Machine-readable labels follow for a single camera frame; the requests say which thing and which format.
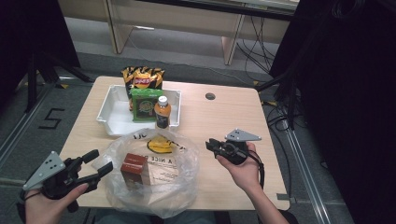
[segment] wooden table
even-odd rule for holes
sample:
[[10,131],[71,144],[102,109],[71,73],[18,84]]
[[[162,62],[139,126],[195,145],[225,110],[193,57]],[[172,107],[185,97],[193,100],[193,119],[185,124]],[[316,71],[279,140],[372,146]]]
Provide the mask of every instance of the wooden table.
[[[123,85],[121,77],[99,77],[82,107],[69,134],[61,158],[75,158],[98,148],[103,151],[116,139],[96,121],[110,85]],[[235,128],[262,138],[255,141],[258,154],[265,165],[264,191],[278,209],[288,209],[289,201],[280,201],[276,195],[285,194],[285,185],[279,170],[274,146],[266,125],[258,93],[253,89],[165,81],[163,88],[181,91],[180,124],[177,133],[184,135],[200,149],[198,195],[191,210],[254,210],[248,196],[233,182],[228,171],[205,147],[209,138],[224,140]],[[208,93],[216,95],[207,100]],[[96,173],[91,164],[84,164],[80,176]],[[101,181],[98,189],[78,199],[80,206],[111,207]]]

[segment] hole in table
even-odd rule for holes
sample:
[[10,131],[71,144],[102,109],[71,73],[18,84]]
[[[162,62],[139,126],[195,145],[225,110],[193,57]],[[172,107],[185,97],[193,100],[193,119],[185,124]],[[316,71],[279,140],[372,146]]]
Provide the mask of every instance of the hole in table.
[[205,95],[205,97],[206,97],[206,99],[208,99],[208,100],[214,100],[214,99],[216,99],[216,95],[215,95],[214,93],[212,93],[212,92],[208,92],[208,93]]

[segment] human hand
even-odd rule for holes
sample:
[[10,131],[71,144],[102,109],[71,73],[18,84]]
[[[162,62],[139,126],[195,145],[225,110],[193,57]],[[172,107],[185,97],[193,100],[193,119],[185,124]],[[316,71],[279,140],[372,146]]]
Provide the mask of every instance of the human hand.
[[[253,143],[247,142],[247,149],[251,151],[256,151],[256,147]],[[219,163],[224,166],[233,177],[233,181],[235,184],[244,191],[247,191],[251,188],[259,187],[259,164],[255,162],[250,157],[239,164],[234,165],[224,157],[218,155],[216,159]]]
[[81,196],[88,188],[88,184],[82,184],[72,189],[66,196],[60,200],[51,200],[40,193],[39,189],[30,190],[25,198],[32,195],[26,200],[26,223],[54,224],[59,223],[62,213],[67,205]]

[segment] clear plastic bag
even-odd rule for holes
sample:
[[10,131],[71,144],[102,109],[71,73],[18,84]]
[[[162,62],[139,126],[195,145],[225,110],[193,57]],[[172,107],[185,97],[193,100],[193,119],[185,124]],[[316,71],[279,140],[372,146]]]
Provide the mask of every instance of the clear plastic bag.
[[[126,154],[133,153],[148,158],[165,156],[148,150],[148,141],[159,134],[177,144],[177,147],[172,147],[172,153],[166,156],[175,158],[178,175],[169,183],[137,185],[136,189],[128,189],[120,171]],[[92,167],[99,169],[108,162],[113,162],[113,171],[102,181],[106,186],[107,199],[114,208],[168,218],[183,212],[195,200],[198,154],[198,147],[184,136],[166,130],[142,129],[112,142]]]

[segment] bottle label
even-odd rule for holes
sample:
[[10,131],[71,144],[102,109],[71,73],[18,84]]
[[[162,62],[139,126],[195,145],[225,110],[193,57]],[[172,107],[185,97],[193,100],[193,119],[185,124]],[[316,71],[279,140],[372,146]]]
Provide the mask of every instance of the bottle label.
[[157,114],[157,127],[165,129],[169,125],[169,118]]

